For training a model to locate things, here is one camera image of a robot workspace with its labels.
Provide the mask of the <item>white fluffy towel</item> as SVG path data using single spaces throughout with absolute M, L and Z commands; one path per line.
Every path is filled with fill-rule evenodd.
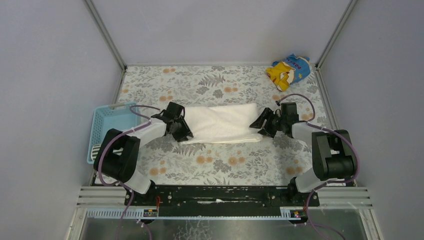
M 188 106 L 185 117 L 193 138 L 181 142 L 190 144 L 239 144 L 260 142 L 263 137 L 251 129 L 259 117 L 255 103 L 220 106 Z

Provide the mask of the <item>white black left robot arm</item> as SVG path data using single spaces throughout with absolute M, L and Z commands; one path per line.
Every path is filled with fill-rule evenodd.
M 169 102 L 165 109 L 151 116 L 137 112 L 137 108 L 138 105 L 132 105 L 129 110 L 145 122 L 127 130 L 108 130 L 93 168 L 104 186 L 121 185 L 133 193 L 146 194 L 153 182 L 137 171 L 140 147 L 167 135 L 176 142 L 185 142 L 193 138 L 193 133 L 185 120 L 186 109 L 178 103 Z

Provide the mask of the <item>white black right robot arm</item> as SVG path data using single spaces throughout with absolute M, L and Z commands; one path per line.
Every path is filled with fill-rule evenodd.
M 358 158 L 349 133 L 300 120 L 294 102 L 281 103 L 276 111 L 265 108 L 250 128 L 270 138 L 282 132 L 311 146 L 312 167 L 294 177 L 287 186 L 294 193 L 310 193 L 326 183 L 347 183 L 357 174 Z

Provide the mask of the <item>green white striped towel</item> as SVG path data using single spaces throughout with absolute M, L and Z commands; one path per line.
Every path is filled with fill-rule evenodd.
M 91 152 L 90 152 L 90 159 L 92 161 L 95 161 L 97 158 L 97 155 L 99 154 L 101 148 L 101 144 L 94 144 L 91 148 Z

